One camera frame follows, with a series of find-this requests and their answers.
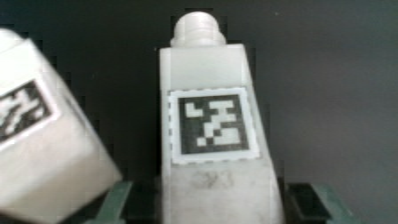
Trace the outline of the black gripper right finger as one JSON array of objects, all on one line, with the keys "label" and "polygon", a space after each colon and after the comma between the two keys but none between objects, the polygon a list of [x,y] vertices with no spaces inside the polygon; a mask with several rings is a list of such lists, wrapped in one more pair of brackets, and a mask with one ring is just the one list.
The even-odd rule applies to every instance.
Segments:
[{"label": "black gripper right finger", "polygon": [[278,183],[285,224],[358,224],[332,188],[312,183]]}]

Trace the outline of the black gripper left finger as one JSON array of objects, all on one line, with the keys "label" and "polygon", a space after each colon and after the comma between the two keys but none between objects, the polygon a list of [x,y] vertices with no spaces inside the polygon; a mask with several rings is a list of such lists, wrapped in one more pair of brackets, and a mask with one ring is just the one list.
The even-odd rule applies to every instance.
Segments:
[{"label": "black gripper left finger", "polygon": [[86,224],[154,224],[154,196],[152,184],[117,182],[106,193],[95,217]]}]

